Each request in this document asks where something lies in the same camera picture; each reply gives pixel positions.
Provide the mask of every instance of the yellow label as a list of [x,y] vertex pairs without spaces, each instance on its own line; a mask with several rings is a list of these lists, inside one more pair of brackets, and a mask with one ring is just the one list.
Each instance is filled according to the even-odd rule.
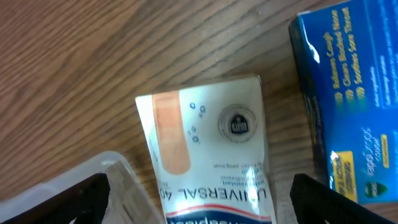
[[336,152],[332,164],[336,191],[346,198],[358,202],[353,152]]
[[385,134],[381,135],[381,149],[383,151],[383,166],[384,166],[384,168],[388,169],[388,168],[390,168],[390,159],[388,156],[387,135],[385,135]]

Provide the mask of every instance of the side of blue box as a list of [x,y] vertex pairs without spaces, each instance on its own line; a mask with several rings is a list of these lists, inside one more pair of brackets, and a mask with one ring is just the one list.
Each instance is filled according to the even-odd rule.
[[398,0],[303,13],[290,34],[330,187],[359,203],[396,201]]

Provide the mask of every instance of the circular logo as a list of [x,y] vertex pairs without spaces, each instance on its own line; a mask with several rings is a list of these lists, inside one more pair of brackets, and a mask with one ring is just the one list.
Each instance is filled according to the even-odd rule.
[[256,132],[256,116],[244,105],[231,105],[221,112],[218,128],[221,135],[227,140],[245,143]]

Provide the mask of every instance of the wood grain surface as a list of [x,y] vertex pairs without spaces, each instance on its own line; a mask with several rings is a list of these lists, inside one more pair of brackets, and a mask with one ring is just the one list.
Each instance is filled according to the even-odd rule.
[[[279,223],[295,223],[293,176],[315,172],[287,26],[336,2],[0,0],[0,199],[112,150],[160,209],[134,98],[256,73]],[[398,221],[395,204],[369,208]]]

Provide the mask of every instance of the red curved line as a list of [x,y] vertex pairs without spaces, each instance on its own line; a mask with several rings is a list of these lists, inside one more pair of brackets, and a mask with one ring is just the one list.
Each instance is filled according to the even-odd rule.
[[243,210],[240,210],[240,209],[237,209],[237,208],[233,208],[233,207],[229,207],[229,206],[225,206],[225,205],[217,205],[217,204],[206,204],[206,205],[192,206],[192,207],[184,208],[184,209],[176,211],[176,212],[166,213],[166,216],[174,216],[174,215],[177,215],[177,214],[182,213],[182,212],[186,212],[186,211],[190,211],[190,210],[196,210],[196,209],[199,209],[199,208],[222,208],[222,209],[225,209],[225,210],[231,210],[231,211],[234,211],[234,212],[243,213],[245,215],[248,215],[248,216],[254,217],[254,218],[259,218],[259,219],[264,219],[264,220],[270,220],[271,219],[270,216],[263,217],[263,216],[260,216],[260,215],[251,214],[249,212],[246,212],[246,211],[243,211]]

